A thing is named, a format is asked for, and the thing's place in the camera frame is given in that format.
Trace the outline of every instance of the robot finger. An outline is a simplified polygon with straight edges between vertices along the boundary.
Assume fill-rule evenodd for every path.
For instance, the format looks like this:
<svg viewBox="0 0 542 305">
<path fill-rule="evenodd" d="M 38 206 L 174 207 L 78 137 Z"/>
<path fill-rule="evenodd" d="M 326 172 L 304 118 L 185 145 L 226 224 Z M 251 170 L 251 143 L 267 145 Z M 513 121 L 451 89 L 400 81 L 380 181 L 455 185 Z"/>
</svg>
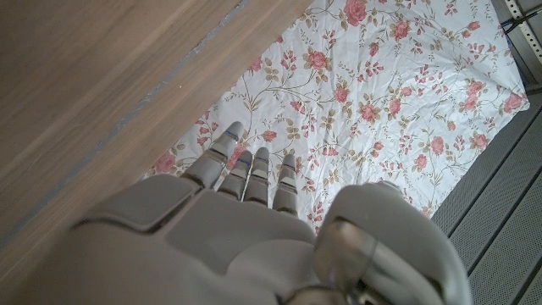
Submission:
<svg viewBox="0 0 542 305">
<path fill-rule="evenodd" d="M 243 201 L 260 202 L 268 205 L 269 151 L 265 147 L 257 150 L 252 162 L 251 176 L 246 184 Z"/>
<path fill-rule="evenodd" d="M 222 184 L 218 188 L 218 191 L 227 193 L 240 200 L 243 196 L 243 191 L 246 186 L 246 178 L 248 178 L 248 171 L 252 164 L 252 154 L 249 151 L 244 151 L 237 162 L 235 162 L 234 168 L 224 178 Z"/>
<path fill-rule="evenodd" d="M 273 200 L 273 209 L 297 217 L 296 201 L 296 157 L 289 154 L 285 156 L 282 162 L 277 192 Z"/>
<path fill-rule="evenodd" d="M 242 132 L 243 124 L 240 122 L 234 122 L 230 125 L 211 147 L 186 170 L 181 178 L 193 180 L 202 187 L 213 187 L 224 166 L 228 163 Z"/>
</svg>

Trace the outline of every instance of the gray metal grating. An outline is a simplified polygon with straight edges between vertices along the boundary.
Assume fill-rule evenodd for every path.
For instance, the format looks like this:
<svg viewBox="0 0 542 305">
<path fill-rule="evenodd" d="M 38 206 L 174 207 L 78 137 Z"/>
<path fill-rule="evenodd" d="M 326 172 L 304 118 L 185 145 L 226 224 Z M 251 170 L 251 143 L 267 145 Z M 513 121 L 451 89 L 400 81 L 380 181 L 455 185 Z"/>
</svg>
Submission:
<svg viewBox="0 0 542 305">
<path fill-rule="evenodd" d="M 473 270 L 474 304 L 509 304 L 542 255 L 542 175 Z"/>
<path fill-rule="evenodd" d="M 461 222 L 473 201 L 489 183 L 495 172 L 514 148 L 521 134 L 542 109 L 542 94 L 529 97 L 531 107 L 516 114 L 514 119 L 493 139 L 488 148 L 476 159 L 467 174 L 459 181 L 450 195 L 433 215 L 432 220 L 447 234 Z"/>
<path fill-rule="evenodd" d="M 533 282 L 523 294 L 518 305 L 540 305 L 542 304 L 542 269 L 534 277 Z"/>
<path fill-rule="evenodd" d="M 467 270 L 471 270 L 538 176 L 542 164 L 542 117 L 538 117 L 499 168 L 476 203 L 451 235 Z"/>
</svg>

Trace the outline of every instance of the white floral fabric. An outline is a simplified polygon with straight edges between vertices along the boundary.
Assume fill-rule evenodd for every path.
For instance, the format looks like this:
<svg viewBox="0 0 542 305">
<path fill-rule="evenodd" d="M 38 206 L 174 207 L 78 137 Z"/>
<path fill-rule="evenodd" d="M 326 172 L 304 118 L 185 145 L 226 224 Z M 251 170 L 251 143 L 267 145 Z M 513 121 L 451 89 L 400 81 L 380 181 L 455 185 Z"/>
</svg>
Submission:
<svg viewBox="0 0 542 305">
<path fill-rule="evenodd" d="M 267 147 L 271 196 L 294 153 L 299 215 L 317 232 L 335 194 L 367 181 L 430 217 L 527 108 L 490 0 L 317 0 L 146 176 L 182 174 L 239 120 L 228 168 Z"/>
</svg>

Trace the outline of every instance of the pink rose print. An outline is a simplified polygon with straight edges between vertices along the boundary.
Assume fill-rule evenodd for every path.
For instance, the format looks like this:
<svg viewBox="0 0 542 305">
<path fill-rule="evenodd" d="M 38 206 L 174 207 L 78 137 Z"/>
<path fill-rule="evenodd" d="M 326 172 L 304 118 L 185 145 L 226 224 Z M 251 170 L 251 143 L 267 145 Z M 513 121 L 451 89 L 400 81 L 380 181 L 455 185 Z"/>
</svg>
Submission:
<svg viewBox="0 0 542 305">
<path fill-rule="evenodd" d="M 423 156 L 422 154 L 414 160 L 414 166 L 418 169 L 418 171 L 422 171 L 422 169 L 425 169 L 425 166 L 427 165 L 427 157 Z"/>
<path fill-rule="evenodd" d="M 510 94 L 510 97 L 505 100 L 505 112 L 510 114 L 512 110 L 519 108 L 522 104 L 522 99 L 516 94 Z"/>
<path fill-rule="evenodd" d="M 369 54 L 370 54 L 371 56 L 374 56 L 374 55 L 376 55 L 376 53 L 379 52 L 379 44 L 378 44 L 377 42 L 373 42 L 373 43 L 371 43 L 371 45 L 369 46 L 369 49 L 370 49 Z"/>
<path fill-rule="evenodd" d="M 359 22 L 367 16 L 365 2 L 363 0 L 346 0 L 345 14 L 349 24 L 358 26 Z"/>
<path fill-rule="evenodd" d="M 444 152 L 444 140 L 440 136 L 436 136 L 431 141 L 431 148 L 433 149 L 433 153 L 435 153 L 437 156 Z"/>
<path fill-rule="evenodd" d="M 293 107 L 295 110 L 299 111 L 300 114 L 305 114 L 307 109 L 305 106 L 302 105 L 300 101 L 297 102 L 290 102 L 291 107 Z"/>
<path fill-rule="evenodd" d="M 408 21 L 399 21 L 396 25 L 391 25 L 391 35 L 398 42 L 400 39 L 407 37 L 410 25 Z"/>
<path fill-rule="evenodd" d="M 197 144 L 199 144 L 200 146 L 203 146 L 203 144 L 205 144 L 205 142 L 206 142 L 208 139 L 209 139 L 208 137 L 197 138 Z"/>
<path fill-rule="evenodd" d="M 285 69 L 295 70 L 297 69 L 296 64 L 294 62 L 296 61 L 296 56 L 294 56 L 294 51 L 288 51 L 284 52 L 282 55 L 282 60 L 280 60 L 280 64 L 282 64 Z"/>
<path fill-rule="evenodd" d="M 412 89 L 411 87 L 404 87 L 401 89 L 401 94 L 404 95 L 405 97 L 410 97 L 410 95 L 412 94 Z"/>
<path fill-rule="evenodd" d="M 374 146 L 373 146 L 373 147 L 374 147 L 374 149 L 376 149 L 376 150 L 381 150 L 382 148 L 384 148 L 384 145 L 382 144 L 381 141 L 378 141 L 378 142 L 374 143 Z"/>
<path fill-rule="evenodd" d="M 324 147 L 324 149 L 322 150 L 322 154 L 324 156 L 338 156 L 339 152 L 337 152 L 337 150 L 332 147 L 330 148 Z"/>
<path fill-rule="evenodd" d="M 467 97 L 467 100 L 465 101 L 465 109 L 466 110 L 473 110 L 476 107 L 476 103 L 478 102 L 478 97 L 475 95 L 471 95 Z"/>
<path fill-rule="evenodd" d="M 337 99 L 337 102 L 344 103 L 346 102 L 346 98 L 348 97 L 348 91 L 342 86 L 337 86 L 335 89 L 335 99 Z"/>
<path fill-rule="evenodd" d="M 488 146 L 488 138 L 485 135 L 474 135 L 471 137 L 471 147 L 476 147 L 480 151 L 483 151 Z"/>
<path fill-rule="evenodd" d="M 317 70 L 321 70 L 327 65 L 325 54 L 322 52 L 316 51 L 309 55 L 308 59 L 311 62 L 312 67 Z"/>
<path fill-rule="evenodd" d="M 277 137 L 277 133 L 271 130 L 266 130 L 263 132 L 262 137 L 265 141 L 271 142 Z"/>
<path fill-rule="evenodd" d="M 237 162 L 237 159 L 239 156 L 246 150 L 246 147 L 239 143 L 237 144 L 237 147 L 235 147 L 234 154 L 231 155 L 230 160 L 228 161 L 228 165 L 226 165 L 226 169 L 233 169 L 235 162 Z"/>
<path fill-rule="evenodd" d="M 362 106 L 360 108 L 360 113 L 362 114 L 362 118 L 365 119 L 367 122 L 374 123 L 374 120 L 376 118 L 376 111 L 373 105 Z"/>
<path fill-rule="evenodd" d="M 469 96 L 472 96 L 474 94 L 478 94 L 480 90 L 482 90 L 482 82 L 481 81 L 473 81 L 471 85 L 468 87 L 467 94 Z"/>
<path fill-rule="evenodd" d="M 398 114 L 399 110 L 401 110 L 401 101 L 397 98 L 392 99 L 390 102 L 390 114 Z"/>
<path fill-rule="evenodd" d="M 154 164 L 154 169 L 157 174 L 168 173 L 175 164 L 175 156 L 169 152 L 166 152 L 160 159 Z"/>
<path fill-rule="evenodd" d="M 478 21 L 473 21 L 468 24 L 467 28 L 471 31 L 477 30 L 480 28 L 480 23 Z"/>
<path fill-rule="evenodd" d="M 253 72 L 258 72 L 262 68 L 262 57 L 260 56 L 254 64 L 251 64 L 250 67 L 248 67 L 248 70 Z"/>
</svg>

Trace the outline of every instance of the robotic hand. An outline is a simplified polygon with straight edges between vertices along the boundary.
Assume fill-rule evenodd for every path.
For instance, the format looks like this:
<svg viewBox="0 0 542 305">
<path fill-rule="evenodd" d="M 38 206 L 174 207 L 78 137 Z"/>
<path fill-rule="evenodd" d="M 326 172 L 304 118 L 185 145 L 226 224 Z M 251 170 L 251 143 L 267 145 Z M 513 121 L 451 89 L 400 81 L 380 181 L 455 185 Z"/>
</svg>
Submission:
<svg viewBox="0 0 542 305">
<path fill-rule="evenodd" d="M 451 243 L 391 184 L 345 187 L 318 237 L 296 217 L 291 155 L 272 209 L 265 148 L 242 153 L 213 191 L 242 130 L 231 125 L 180 179 L 154 176 L 90 210 L 14 302 L 472 303 Z"/>
</svg>

